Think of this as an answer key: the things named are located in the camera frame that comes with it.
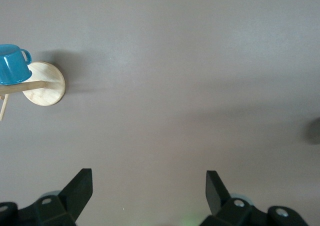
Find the blue mug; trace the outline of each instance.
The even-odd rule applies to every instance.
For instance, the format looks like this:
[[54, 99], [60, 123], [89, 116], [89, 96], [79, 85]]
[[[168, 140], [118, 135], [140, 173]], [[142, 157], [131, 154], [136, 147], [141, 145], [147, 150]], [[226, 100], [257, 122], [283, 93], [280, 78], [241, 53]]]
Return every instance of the blue mug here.
[[15, 85], [29, 79], [31, 55], [13, 44], [0, 44], [0, 85]]

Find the gray surface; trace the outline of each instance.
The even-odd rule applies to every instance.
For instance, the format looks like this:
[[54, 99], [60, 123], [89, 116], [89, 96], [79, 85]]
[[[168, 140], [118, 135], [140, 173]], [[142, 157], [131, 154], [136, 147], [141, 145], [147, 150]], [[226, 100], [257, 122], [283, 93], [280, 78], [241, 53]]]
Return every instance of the gray surface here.
[[0, 0], [1, 43], [56, 64], [61, 102], [13, 94], [0, 202], [92, 168], [79, 226], [192, 226], [206, 170], [261, 210], [320, 222], [320, 0]]

